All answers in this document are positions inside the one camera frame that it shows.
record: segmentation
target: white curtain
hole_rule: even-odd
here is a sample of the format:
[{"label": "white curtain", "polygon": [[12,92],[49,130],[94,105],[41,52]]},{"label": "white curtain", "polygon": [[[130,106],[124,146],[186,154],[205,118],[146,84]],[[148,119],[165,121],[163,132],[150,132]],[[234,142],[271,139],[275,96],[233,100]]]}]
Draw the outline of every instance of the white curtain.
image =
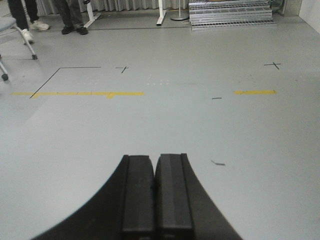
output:
[{"label": "white curtain", "polygon": [[[82,0],[78,0],[82,12],[87,10]],[[58,14],[52,0],[36,0],[38,6],[38,15],[46,16],[49,14]],[[162,0],[164,9],[177,9],[179,7],[179,0]],[[157,9],[159,7],[158,0],[91,0],[92,10],[95,11],[132,11],[143,9]],[[188,0],[181,0],[181,7],[186,9],[188,7]]]}]

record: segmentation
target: sneaker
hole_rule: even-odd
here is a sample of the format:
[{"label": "sneaker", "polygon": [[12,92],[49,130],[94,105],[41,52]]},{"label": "sneaker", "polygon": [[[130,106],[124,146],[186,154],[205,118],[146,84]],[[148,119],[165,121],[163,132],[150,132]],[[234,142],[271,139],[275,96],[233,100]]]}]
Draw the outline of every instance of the sneaker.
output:
[{"label": "sneaker", "polygon": [[88,34],[88,30],[84,26],[77,28],[76,31],[80,33],[80,35]]},{"label": "sneaker", "polygon": [[74,30],[75,30],[75,28],[73,26],[64,26],[61,33],[62,33],[62,35],[66,35],[66,34],[73,32]]},{"label": "sneaker", "polygon": [[31,32],[28,31],[28,29],[23,29],[22,30],[22,35],[23,35],[23,38],[28,41],[30,44],[33,44],[35,41],[34,41],[34,36],[31,34]]},{"label": "sneaker", "polygon": [[35,20],[33,23],[30,24],[30,28],[32,30],[45,31],[50,28],[50,25],[43,23],[42,21]]}]

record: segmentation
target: metal grating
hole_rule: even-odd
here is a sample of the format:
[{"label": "metal grating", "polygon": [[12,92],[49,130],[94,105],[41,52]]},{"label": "metal grating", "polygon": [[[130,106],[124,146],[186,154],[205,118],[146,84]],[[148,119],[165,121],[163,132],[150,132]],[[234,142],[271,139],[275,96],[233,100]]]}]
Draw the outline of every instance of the metal grating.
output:
[{"label": "metal grating", "polygon": [[267,0],[190,0],[189,16],[193,31],[275,25]]}]

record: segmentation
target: chair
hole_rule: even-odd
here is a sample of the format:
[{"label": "chair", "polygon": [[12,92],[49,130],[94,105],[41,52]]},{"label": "chair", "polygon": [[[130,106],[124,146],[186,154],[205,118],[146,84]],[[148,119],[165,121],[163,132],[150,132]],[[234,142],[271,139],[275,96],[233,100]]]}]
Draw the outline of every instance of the chair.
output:
[{"label": "chair", "polygon": [[[21,29],[19,27],[17,27],[16,19],[13,18],[13,17],[0,17],[0,33],[5,31],[5,30],[8,30],[10,28],[15,28],[20,33],[20,35],[23,38],[25,44],[28,46],[28,48],[30,49],[30,52],[32,53],[32,59],[33,60],[38,59],[34,49],[31,47],[30,43],[24,38]],[[1,76],[2,79],[4,81],[8,80],[9,79],[8,72],[7,72],[6,68],[5,68],[5,66],[3,65],[3,63],[1,62],[1,54],[0,54],[0,68],[3,71],[3,75]]]}]

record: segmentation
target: chair wheel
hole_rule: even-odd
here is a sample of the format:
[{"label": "chair wheel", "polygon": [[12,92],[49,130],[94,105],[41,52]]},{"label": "chair wheel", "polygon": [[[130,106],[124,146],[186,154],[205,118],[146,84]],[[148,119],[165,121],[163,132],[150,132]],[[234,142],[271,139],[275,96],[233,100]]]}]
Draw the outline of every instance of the chair wheel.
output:
[{"label": "chair wheel", "polygon": [[9,78],[8,78],[8,74],[2,74],[2,79],[3,81],[7,81]]}]

